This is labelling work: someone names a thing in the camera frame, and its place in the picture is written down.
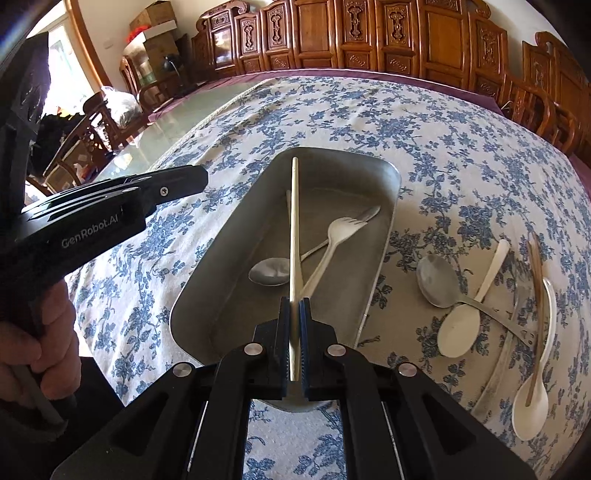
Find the chopstick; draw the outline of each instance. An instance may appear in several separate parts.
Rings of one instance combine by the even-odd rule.
[[[538,341],[535,345],[535,363],[534,373],[530,384],[530,390],[527,393],[525,399],[525,406],[531,405],[531,400],[534,396],[535,390],[535,379],[538,378],[538,372],[540,370],[540,360],[542,357],[542,351],[544,350],[543,338],[544,338],[544,275],[542,273],[542,257],[540,255],[540,240],[538,235],[534,232],[532,239],[527,243],[527,250],[530,255],[531,272],[534,277],[534,293],[535,293],[535,304],[538,312]]]
[[[299,161],[293,158],[291,165],[291,228],[290,228],[290,380],[300,379],[301,348],[300,348],[300,292],[304,287],[301,277],[300,261],[300,193],[299,193]]]

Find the finger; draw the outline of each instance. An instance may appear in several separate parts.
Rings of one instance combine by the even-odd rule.
[[[65,280],[50,287],[41,299],[41,320],[43,325],[55,322],[71,304],[68,296],[68,285]]]
[[[8,402],[17,402],[26,408],[35,408],[29,393],[12,373],[8,365],[0,364],[0,398]]]
[[[47,325],[45,335],[39,340],[41,357],[31,363],[31,369],[35,373],[44,372],[49,367],[57,365],[66,356],[72,341],[75,320],[76,309],[68,300],[65,311],[53,323]]]
[[[0,398],[5,401],[19,401],[23,393],[21,384],[12,374],[10,367],[0,364]]]
[[[41,358],[41,344],[10,322],[0,322],[0,362],[28,365]]]
[[[80,386],[81,367],[78,337],[72,332],[72,341],[66,356],[45,372],[41,380],[41,391],[49,400],[59,400],[72,395]]]

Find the utensil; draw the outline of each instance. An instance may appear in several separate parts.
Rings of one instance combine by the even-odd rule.
[[[367,225],[367,222],[362,222],[351,217],[338,218],[329,225],[328,237],[329,246],[324,252],[324,256],[320,260],[320,263],[316,267],[316,270],[312,273],[308,282],[301,291],[301,298],[311,298],[314,294],[314,290],[318,286],[322,275],[326,271],[326,268],[330,264],[333,255],[335,254],[336,248],[343,243],[345,240],[351,238],[358,230]]]
[[[357,217],[357,220],[369,222],[379,213],[380,210],[380,205],[370,207],[362,212]],[[301,256],[301,261],[304,261],[310,255],[316,253],[318,250],[324,248],[328,244],[329,241],[326,239],[321,244],[316,245],[313,249],[308,250]],[[266,287],[278,287],[279,285],[283,285],[290,280],[290,260],[288,258],[278,257],[261,260],[251,268],[250,272],[248,273],[248,278],[252,282]]]
[[[300,379],[301,346],[300,346],[300,292],[303,287],[300,263],[300,179],[299,160],[294,157],[291,164],[291,221],[290,221],[290,380]]]
[[[456,303],[466,303],[486,313],[493,320],[513,332],[523,344],[532,349],[536,335],[523,327],[509,322],[490,307],[471,299],[460,291],[457,275],[453,267],[442,257],[427,255],[417,265],[418,286],[429,303],[446,309]]]
[[[513,411],[511,413],[511,421],[515,434],[523,441],[531,440],[538,435],[548,416],[548,392],[544,387],[542,375],[546,363],[550,358],[550,351],[552,350],[552,344],[556,335],[557,306],[556,295],[554,294],[554,288],[550,280],[545,278],[543,282],[549,305],[548,338],[546,339],[544,351],[540,357],[539,369],[519,388],[515,401],[513,402]],[[527,396],[531,385],[534,386],[534,395],[530,406],[527,406]]]
[[[474,300],[482,301],[491,287],[497,272],[509,253],[509,242],[501,239],[496,247],[491,266],[482,281]],[[464,355],[478,337],[480,331],[480,313],[470,305],[457,305],[447,315],[437,334],[437,346],[442,355],[457,358]]]
[[[535,293],[535,308],[538,312],[538,343],[535,346],[535,363],[534,363],[534,378],[537,377],[540,369],[540,356],[542,354],[542,335],[544,334],[544,292],[543,281],[544,274],[542,273],[542,257],[540,255],[540,241],[538,235],[534,232],[532,238],[527,242],[527,250],[530,254],[531,272],[534,277],[534,293]],[[534,384],[530,385],[530,390],[527,394],[525,406],[529,407],[531,399],[534,395]]]
[[[512,323],[517,323],[517,317],[519,316],[519,312],[523,308],[525,302],[530,296],[530,290],[527,287],[517,285],[517,292],[515,294],[515,304],[513,308],[513,313],[511,314]],[[512,345],[513,345],[513,333],[507,331],[505,336],[505,342],[503,343],[503,348],[501,349],[501,354],[499,359],[496,362],[495,369],[492,372],[488,383],[486,384],[480,398],[474,405],[474,408],[471,411],[471,414],[477,420],[484,422],[488,412],[490,410],[490,405],[493,400],[496,398],[496,393],[499,390],[499,385],[501,384],[501,380],[505,375],[507,364],[511,359],[512,353]]]

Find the metal screw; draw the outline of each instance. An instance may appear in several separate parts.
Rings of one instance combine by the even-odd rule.
[[[258,343],[249,343],[244,347],[244,353],[251,356],[260,355],[262,353],[262,345]]]
[[[330,356],[343,356],[347,353],[347,349],[342,345],[331,345],[326,349]]]
[[[174,376],[179,378],[187,377],[192,371],[193,366],[191,364],[178,364],[173,368]]]
[[[402,364],[398,367],[398,372],[403,377],[414,377],[417,374],[417,367],[413,364]]]

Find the metal tray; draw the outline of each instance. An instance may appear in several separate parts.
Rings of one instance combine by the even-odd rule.
[[[177,344],[201,364],[218,362],[248,343],[255,326],[277,317],[289,285],[248,280],[260,260],[290,256],[285,191],[291,159],[300,159],[300,251],[326,239],[330,223],[380,205],[380,213],[341,244],[310,300],[315,320],[332,325],[355,348],[388,246],[401,187],[398,170],[374,157],[321,148],[279,153],[228,218],[174,303],[170,327]],[[324,250],[302,263],[304,282]]]

